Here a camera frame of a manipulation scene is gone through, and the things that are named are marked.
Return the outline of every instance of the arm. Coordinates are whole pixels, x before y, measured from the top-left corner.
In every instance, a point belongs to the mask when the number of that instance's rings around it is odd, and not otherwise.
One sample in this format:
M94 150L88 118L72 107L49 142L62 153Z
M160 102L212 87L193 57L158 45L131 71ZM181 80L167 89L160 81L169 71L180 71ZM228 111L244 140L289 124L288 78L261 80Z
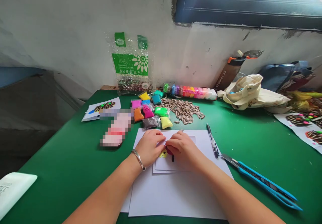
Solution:
M197 148L182 131L174 134L166 146L175 159L205 176L231 224L284 223L277 215L225 174Z
M156 147L165 140L158 130L148 130L135 147L144 167L149 167L165 149ZM117 169L65 220L64 224L116 223L123 202L134 180L142 172L134 154L130 154Z

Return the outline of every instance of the blue utility knife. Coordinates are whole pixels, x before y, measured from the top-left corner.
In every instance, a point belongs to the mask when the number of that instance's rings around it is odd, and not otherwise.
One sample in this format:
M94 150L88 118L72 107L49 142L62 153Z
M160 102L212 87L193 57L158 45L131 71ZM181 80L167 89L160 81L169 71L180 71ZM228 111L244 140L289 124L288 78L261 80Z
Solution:
M252 170L250 167L246 166L242 162L236 161L226 154L222 154L221 157L223 157L226 161L228 161L233 166L235 166L240 173L246 175L247 177L255 181L257 184L259 184L263 189L268 191L271 195L273 195L284 205L295 210L299 210L299 211L303 210L295 203L297 199L293 195L288 193L286 190L279 187L277 184L274 184L272 181L266 179L264 176L260 175L255 170Z

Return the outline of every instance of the craft card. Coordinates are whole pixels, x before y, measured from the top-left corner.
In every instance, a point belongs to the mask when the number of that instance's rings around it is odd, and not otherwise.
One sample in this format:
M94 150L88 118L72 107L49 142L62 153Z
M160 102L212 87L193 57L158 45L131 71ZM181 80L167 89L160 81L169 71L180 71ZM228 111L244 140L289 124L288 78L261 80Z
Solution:
M85 116L82 119L82 122L84 121L91 121L91 120L96 120L100 118L100 113L99 109L104 108L113 108L113 109L121 109L121 102L120 98L114 98L111 100L103 101L97 104L89 105L88 109L85 113Z
M167 140L169 140L174 133L177 133L177 130L170 130L170 131L162 132L162 133L167 138L164 142L161 142L160 144L165 144L165 142ZM196 137L190 136L190 138L198 146L198 144L196 142ZM175 158L174 158L174 161L172 162L172 156L170 154L166 154L165 158L157 158L157 160L155 161L155 170L185 171L186 169L184 168L184 166L179 165L178 162L175 161Z
M303 140L305 143L310 145L312 148L315 148L319 153L322 154L322 135L320 134L322 133L322 129L316 126L312 121L310 121L309 124L305 124L305 126L296 126L292 122L288 121L288 119L294 120L294 117L297 117L298 115L298 113L290 113L276 114L274 116L281 123L292 129L301 140Z

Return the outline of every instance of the green table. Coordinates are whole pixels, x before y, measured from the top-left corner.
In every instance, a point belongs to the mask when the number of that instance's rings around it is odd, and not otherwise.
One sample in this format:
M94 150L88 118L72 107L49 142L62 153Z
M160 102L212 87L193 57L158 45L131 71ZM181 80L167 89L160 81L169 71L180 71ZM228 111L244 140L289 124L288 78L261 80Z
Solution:
M97 91L21 169L36 182L7 213L1 224L61 223L99 186L131 152L142 123L135 123L117 150L99 147L107 121L81 122L88 105L117 97L116 91ZM133 95L120 97L130 107ZM233 110L223 101L189 99L206 117L172 129L206 129L208 122L222 153L244 162L298 198L303 212L280 204L230 166L235 180L286 223L321 223L322 156L292 130L263 109ZM227 223L223 220L171 216L129 218L118 223Z

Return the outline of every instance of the window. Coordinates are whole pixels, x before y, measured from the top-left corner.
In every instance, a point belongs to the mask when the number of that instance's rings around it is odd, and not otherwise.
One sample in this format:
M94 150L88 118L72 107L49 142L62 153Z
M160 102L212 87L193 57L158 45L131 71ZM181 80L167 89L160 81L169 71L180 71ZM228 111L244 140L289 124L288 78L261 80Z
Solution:
M177 0L176 23L322 30L320 0Z

